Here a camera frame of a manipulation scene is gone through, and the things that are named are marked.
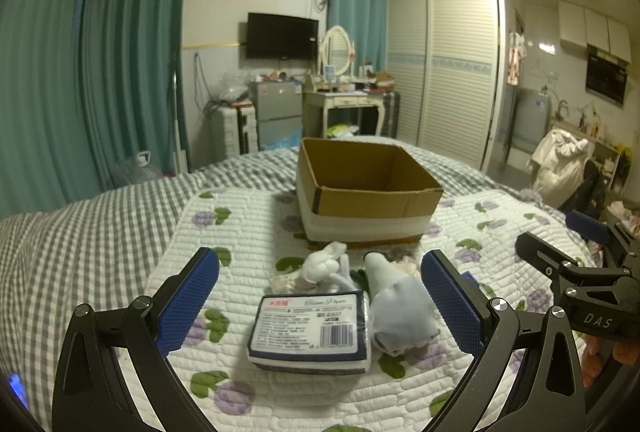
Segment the hand holding right gripper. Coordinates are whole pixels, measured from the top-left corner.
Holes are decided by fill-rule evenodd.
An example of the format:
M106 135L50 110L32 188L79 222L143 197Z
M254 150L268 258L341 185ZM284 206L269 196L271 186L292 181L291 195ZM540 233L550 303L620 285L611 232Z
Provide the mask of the hand holding right gripper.
M584 340L585 349L582 352L580 366L582 367L582 386L585 389L590 388L597 380L608 360L615 360L625 366L632 366L637 363L640 350L638 340L634 342L616 342L613 344L611 351L605 349L606 341L603 341L600 337L585 334Z

